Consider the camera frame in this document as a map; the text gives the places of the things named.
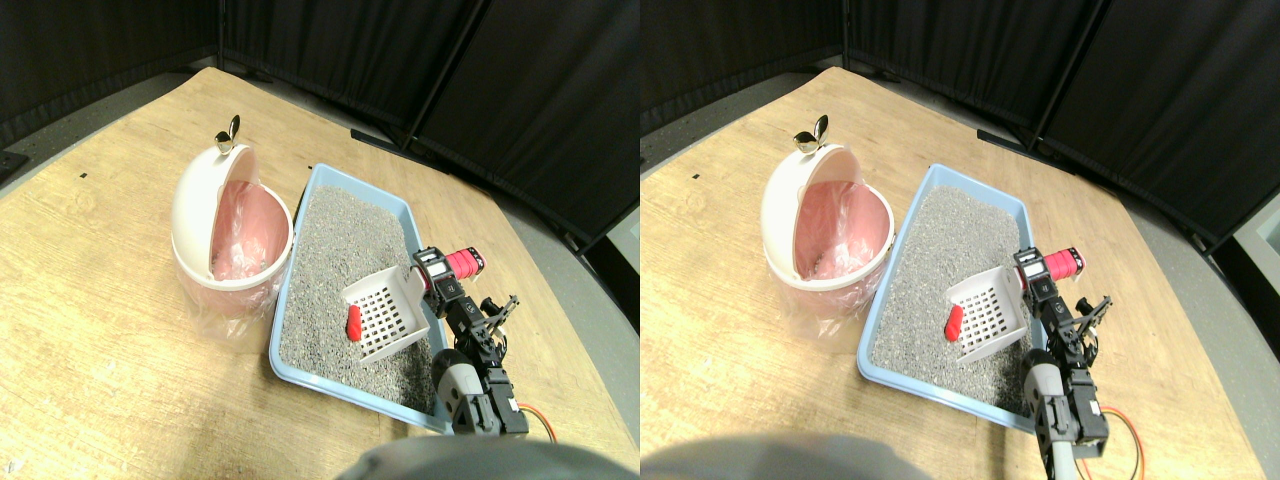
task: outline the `black curtain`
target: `black curtain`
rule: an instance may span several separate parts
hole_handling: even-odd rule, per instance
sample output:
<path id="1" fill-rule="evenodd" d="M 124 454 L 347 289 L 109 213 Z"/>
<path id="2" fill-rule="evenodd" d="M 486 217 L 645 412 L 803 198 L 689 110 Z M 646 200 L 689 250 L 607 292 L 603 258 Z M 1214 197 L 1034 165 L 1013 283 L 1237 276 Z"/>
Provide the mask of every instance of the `black curtain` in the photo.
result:
<path id="1" fill-rule="evenodd" d="M 0 1 L 0 148 L 212 55 L 218 1 Z"/>
<path id="2" fill-rule="evenodd" d="M 644 1 L 641 132 L 769 77 L 840 55 L 841 12 L 841 0 Z"/>
<path id="3" fill-rule="evenodd" d="M 639 4 L 494 1 L 419 141 L 598 239 L 640 201 Z"/>
<path id="4" fill-rule="evenodd" d="M 1037 128 L 1093 3 L 850 0 L 849 55 Z"/>
<path id="5" fill-rule="evenodd" d="M 475 0 L 227 1 L 227 59 L 408 131 Z"/>
<path id="6" fill-rule="evenodd" d="M 1280 187 L 1280 4 L 1115 0 L 1044 143 L 1219 243 Z"/>

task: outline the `gray litter granules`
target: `gray litter granules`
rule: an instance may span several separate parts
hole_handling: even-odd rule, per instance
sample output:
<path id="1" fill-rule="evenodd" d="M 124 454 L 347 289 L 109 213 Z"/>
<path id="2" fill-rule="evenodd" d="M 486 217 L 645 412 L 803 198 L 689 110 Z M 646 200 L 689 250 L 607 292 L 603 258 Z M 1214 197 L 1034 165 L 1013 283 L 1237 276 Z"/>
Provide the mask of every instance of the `gray litter granules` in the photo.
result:
<path id="1" fill-rule="evenodd" d="M 404 232 L 390 211 L 337 187 L 316 187 L 293 247 L 293 273 L 280 328 L 280 360 L 361 390 L 430 412 L 431 352 L 417 342 L 390 357 L 360 365 L 347 339 L 342 289 L 372 273 L 408 265 Z"/>
<path id="2" fill-rule="evenodd" d="M 955 187 L 934 187 L 915 212 L 911 237 L 888 285 L 884 312 L 872 347 L 872 362 L 1019 415 L 1023 401 L 1023 338 L 987 358 L 956 362 L 960 344 L 942 329 L 951 302 L 947 288 L 970 275 L 1012 268 L 1018 224 L 1009 212 L 979 202 Z"/>

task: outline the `wooden table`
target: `wooden table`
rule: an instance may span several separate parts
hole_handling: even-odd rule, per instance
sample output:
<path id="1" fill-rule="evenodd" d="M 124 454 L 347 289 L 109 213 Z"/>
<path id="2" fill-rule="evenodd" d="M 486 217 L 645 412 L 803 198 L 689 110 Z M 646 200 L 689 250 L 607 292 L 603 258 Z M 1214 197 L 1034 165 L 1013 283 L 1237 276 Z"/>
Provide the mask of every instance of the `wooden table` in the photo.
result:
<path id="1" fill-rule="evenodd" d="M 1092 372 L 1102 403 L 1137 424 L 1151 477 L 1262 476 L 1178 297 L 1115 196 L 841 69 L 641 183 L 643 454 L 707 436 L 803 430 L 883 442 L 937 477 L 1044 476 L 1032 435 L 870 383 L 855 356 L 786 333 L 760 246 L 760 196 L 795 148 L 791 136 L 822 114 L 831 115 L 829 141 L 861 160 L 899 225 L 928 166 L 942 163 L 1021 198 L 1043 248 L 1084 253 L 1089 271 L 1060 283 L 1062 296 L 1071 305 L 1080 296 L 1115 300 Z M 1134 454 L 1112 421 L 1106 456 L 1089 468 L 1124 477 Z"/>
<path id="2" fill-rule="evenodd" d="M 285 383 L 184 317 L 169 205 L 187 163 L 239 114 L 291 212 L 326 163 L 412 206 L 424 242 L 493 262 L 476 300 L 518 294 L 507 370 L 562 442 L 639 468 L 639 451 L 524 243 L 484 192 L 205 69 L 0 198 L 0 466 L 26 477 L 332 477 L 425 430 Z M 534 421 L 531 440 L 545 438 Z"/>

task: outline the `blue litter tray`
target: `blue litter tray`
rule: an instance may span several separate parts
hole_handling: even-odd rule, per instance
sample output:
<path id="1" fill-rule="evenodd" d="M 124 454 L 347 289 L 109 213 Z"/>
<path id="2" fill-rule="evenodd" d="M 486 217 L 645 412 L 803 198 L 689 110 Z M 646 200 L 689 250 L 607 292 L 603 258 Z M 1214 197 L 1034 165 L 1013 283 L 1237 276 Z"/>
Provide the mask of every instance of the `blue litter tray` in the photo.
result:
<path id="1" fill-rule="evenodd" d="M 401 228 L 404 229 L 404 251 L 408 252 L 408 255 L 413 255 L 419 250 L 422 250 L 422 241 L 417 237 L 417 224 L 413 223 L 413 214 L 408 210 L 408 204 L 399 197 L 383 191 L 381 188 L 374 187 L 364 180 L 342 173 L 333 166 L 316 164 L 311 170 L 311 179 L 307 180 L 307 189 L 302 193 L 302 202 L 298 206 L 298 215 L 294 220 L 298 228 L 294 236 L 294 251 L 297 251 L 298 246 L 305 244 L 307 241 L 307 230 L 302 229 L 302 225 L 306 225 L 303 219 L 307 216 L 307 204 L 311 200 L 311 193 L 315 192 L 315 187 L 321 186 L 334 186 L 346 189 L 347 192 L 351 192 L 351 195 L 355 195 L 356 198 L 387 209 L 394 214 L 397 219 L 399 219 Z M 284 364 L 280 360 L 280 329 L 284 325 L 284 307 L 285 301 L 289 298 L 289 278 L 293 275 L 294 259 L 297 259 L 296 255 L 289 259 L 289 264 L 287 265 L 288 270 L 284 273 L 284 287 L 280 288 L 280 298 L 276 300 L 275 303 L 275 323 L 271 325 L 271 344 L 268 349 L 268 355 L 271 361 L 271 370 L 275 371 L 275 375 L 280 376 L 285 381 L 296 383 L 312 390 L 342 398 L 347 402 L 384 413 L 406 424 L 417 425 L 443 434 L 453 434 L 453 428 L 447 420 L 448 415 L 444 412 L 443 402 L 434 402 L 430 413 L 420 412 L 389 399 L 374 396 L 372 393 L 302 371 Z M 425 301 L 421 307 L 422 311 L 430 312 Z M 426 334 L 426 342 L 431 346 L 431 352 L 439 352 L 445 348 L 444 321 L 435 319 L 434 315 L 430 314 L 428 314 L 426 317 L 431 323 L 431 332 Z"/>
<path id="2" fill-rule="evenodd" d="M 893 253 L 890 255 L 888 269 L 886 269 L 884 278 L 881 279 L 879 289 L 876 292 L 876 298 L 872 300 L 872 310 L 867 315 L 867 326 L 863 329 L 863 339 L 858 344 L 858 371 L 861 372 L 868 380 L 884 384 L 902 392 L 914 393 L 1004 426 L 1030 433 L 1034 430 L 1036 424 L 1029 417 L 1010 412 L 989 403 L 979 402 L 942 387 L 933 385 L 872 364 L 872 348 L 876 346 L 876 334 L 879 332 L 879 320 L 884 310 L 884 298 L 888 297 L 888 287 L 893 283 L 893 274 L 897 271 L 899 261 L 901 261 L 901 246 L 905 246 L 908 238 L 911 236 L 911 220 L 915 219 L 916 207 L 919 207 L 920 202 L 924 201 L 924 197 L 929 195 L 929 191 L 937 186 L 960 188 L 983 204 L 993 205 L 1007 211 L 1014 216 L 1014 221 L 1018 223 L 1020 247 L 1027 248 L 1036 244 L 1034 241 L 1032 241 L 1032 225 L 1030 220 L 1027 218 L 1027 206 L 1023 205 L 1021 200 L 969 178 L 947 168 L 946 165 L 933 164 L 929 166 L 929 172 L 924 174 L 924 182 L 920 182 L 920 188 L 915 192 L 915 198 L 911 200 L 911 209 L 906 211 L 906 221 L 902 223 L 902 229 L 897 234 L 896 243 L 900 247 L 893 248 Z M 1029 330 L 1032 332 L 1032 346 L 1036 348 L 1044 348 L 1044 330 L 1039 323 L 1034 320 L 1030 321 Z"/>

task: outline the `gray floor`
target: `gray floor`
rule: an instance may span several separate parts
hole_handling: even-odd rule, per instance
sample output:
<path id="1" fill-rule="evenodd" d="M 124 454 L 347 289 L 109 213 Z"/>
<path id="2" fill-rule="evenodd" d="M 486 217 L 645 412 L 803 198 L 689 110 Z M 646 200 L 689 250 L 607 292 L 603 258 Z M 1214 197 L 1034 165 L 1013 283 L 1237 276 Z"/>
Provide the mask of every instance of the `gray floor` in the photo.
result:
<path id="1" fill-rule="evenodd" d="M 211 61 L 206 59 L 196 65 L 207 67 L 210 64 Z M 93 133 L 177 88 L 189 78 L 189 74 L 179 73 L 165 73 L 150 78 L 93 102 L 18 141 L 6 150 L 31 156 L 32 161 L 24 165 L 23 170 L 5 186 L 0 187 L 0 196 L 13 191 Z M 385 140 L 376 129 L 346 114 L 333 104 L 284 82 L 251 81 L 250 83 L 339 125 L 356 128 Z M 547 278 L 547 283 L 550 284 L 561 307 L 564 308 L 564 314 L 573 324 L 573 330 L 586 347 L 600 378 L 604 379 L 604 385 L 622 413 L 622 420 L 627 424 L 631 438 L 639 444 L 640 337 L 631 328 L 631 323 L 622 311 L 604 293 L 604 289 L 591 278 L 589 270 L 557 241 L 547 224 L 529 207 L 509 196 L 494 193 L 494 200 L 534 257 L 543 276 Z M 639 219 L 634 221 L 634 225 L 627 223 L 620 227 L 620 234 L 612 237 L 621 236 L 625 241 L 626 236 L 632 234 L 632 230 L 636 237 L 635 252 L 630 252 L 623 246 L 620 246 L 620 250 L 623 250 L 623 255 L 628 259 L 635 257 L 639 261 Z M 512 321 L 518 321 L 518 314 Z M 516 388 L 518 393 L 520 385 L 517 384 Z M 556 412 L 548 411 L 547 415 L 554 422 Z"/>
<path id="2" fill-rule="evenodd" d="M 840 65 L 838 58 L 818 64 L 819 68 L 836 65 Z M 872 69 L 855 65 L 854 72 L 865 74 Z M 721 99 L 643 137 L 641 178 L 707 136 L 814 77 L 813 73 L 781 74 Z M 924 87 L 905 81 L 873 81 L 969 127 L 1015 140 L 1005 128 Z M 1133 197 L 1123 197 L 1121 201 L 1172 285 L 1183 310 L 1187 311 L 1262 468 L 1268 477 L 1280 479 L 1280 408 L 1275 407 L 1276 392 L 1280 392 L 1280 361 L 1267 347 L 1249 314 L 1178 229 L 1147 204 Z"/>

